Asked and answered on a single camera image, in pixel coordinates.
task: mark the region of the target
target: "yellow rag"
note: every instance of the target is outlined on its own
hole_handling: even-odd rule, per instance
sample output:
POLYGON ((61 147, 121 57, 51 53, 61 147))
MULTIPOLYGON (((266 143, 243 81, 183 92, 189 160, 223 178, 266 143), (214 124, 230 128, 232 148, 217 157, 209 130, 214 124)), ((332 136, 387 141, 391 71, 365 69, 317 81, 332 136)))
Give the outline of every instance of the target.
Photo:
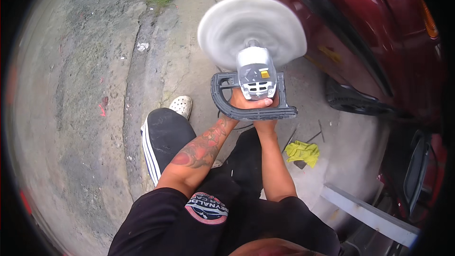
POLYGON ((303 160, 311 168, 314 168, 316 161, 318 161, 319 148, 316 144, 306 144, 296 140, 288 144, 284 150, 289 157, 287 162, 303 160))

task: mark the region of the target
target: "white stripe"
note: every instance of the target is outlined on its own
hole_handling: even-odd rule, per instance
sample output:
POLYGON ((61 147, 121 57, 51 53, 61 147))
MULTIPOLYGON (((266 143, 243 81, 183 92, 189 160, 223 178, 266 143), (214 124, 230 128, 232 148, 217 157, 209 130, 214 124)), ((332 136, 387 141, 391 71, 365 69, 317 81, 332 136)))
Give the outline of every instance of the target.
POLYGON ((142 149, 144 150, 144 155, 147 163, 147 168, 148 168, 148 173, 150 174, 151 180, 153 181, 153 184, 156 186, 158 182, 156 181, 156 176, 153 173, 153 168, 151 167, 150 160, 149 160, 149 153, 148 149, 146 146, 145 138, 142 137, 142 149))
POLYGON ((153 148, 150 144, 150 138, 149 138, 149 135, 148 135, 148 122, 147 122, 148 119, 145 120, 145 139, 147 140, 147 145, 150 149, 150 154, 151 154, 151 160, 153 161, 153 164, 155 165, 155 168, 156 168, 156 176, 158 177, 158 180, 161 178, 161 171, 160 171, 160 166, 158 165, 158 162, 156 161, 156 156, 155 156, 155 153, 153 152, 153 148))
POLYGON ((145 127, 147 126, 146 122, 144 123, 144 125, 141 128, 141 130, 142 130, 142 149, 144 150, 144 155, 145 155, 147 167, 148 167, 148 173, 150 174, 153 184, 156 186, 158 184, 158 178, 156 177, 156 170, 153 167, 152 162, 150 161, 151 160, 150 150, 147 147, 146 138, 144 136, 146 134, 146 132, 145 132, 145 127))

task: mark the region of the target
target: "orange light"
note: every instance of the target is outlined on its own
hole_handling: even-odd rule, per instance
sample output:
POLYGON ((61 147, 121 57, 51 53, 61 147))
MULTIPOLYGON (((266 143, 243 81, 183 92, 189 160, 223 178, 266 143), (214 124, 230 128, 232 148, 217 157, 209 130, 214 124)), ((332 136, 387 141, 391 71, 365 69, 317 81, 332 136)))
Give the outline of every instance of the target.
POLYGON ((436 39, 438 37, 438 29, 436 28, 435 20, 431 16, 431 13, 428 10, 428 7, 425 4, 424 0, 420 0, 422 3, 423 11, 424 11, 424 20, 425 20, 425 28, 427 30, 428 35, 432 39, 436 39))

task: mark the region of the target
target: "car tire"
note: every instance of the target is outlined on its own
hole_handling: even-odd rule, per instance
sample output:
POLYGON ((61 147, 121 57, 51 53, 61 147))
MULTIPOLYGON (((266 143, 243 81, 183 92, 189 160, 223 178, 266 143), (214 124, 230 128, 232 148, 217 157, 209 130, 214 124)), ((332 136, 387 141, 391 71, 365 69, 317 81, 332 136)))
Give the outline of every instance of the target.
POLYGON ((327 77, 325 97, 330 107, 338 111, 368 116, 389 116, 395 113, 391 106, 374 97, 361 94, 354 88, 342 86, 332 77, 327 77))

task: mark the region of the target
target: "black t-shirt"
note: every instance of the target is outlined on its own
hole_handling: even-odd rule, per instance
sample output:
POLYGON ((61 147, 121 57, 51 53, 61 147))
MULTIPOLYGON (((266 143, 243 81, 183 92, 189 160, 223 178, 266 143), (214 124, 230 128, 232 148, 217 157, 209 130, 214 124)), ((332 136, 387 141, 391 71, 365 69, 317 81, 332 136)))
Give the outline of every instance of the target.
POLYGON ((340 248, 336 233, 299 198, 249 197, 232 179, 219 176, 190 199, 172 188, 141 196, 108 255, 229 255, 262 238, 282 238, 329 256, 340 248))

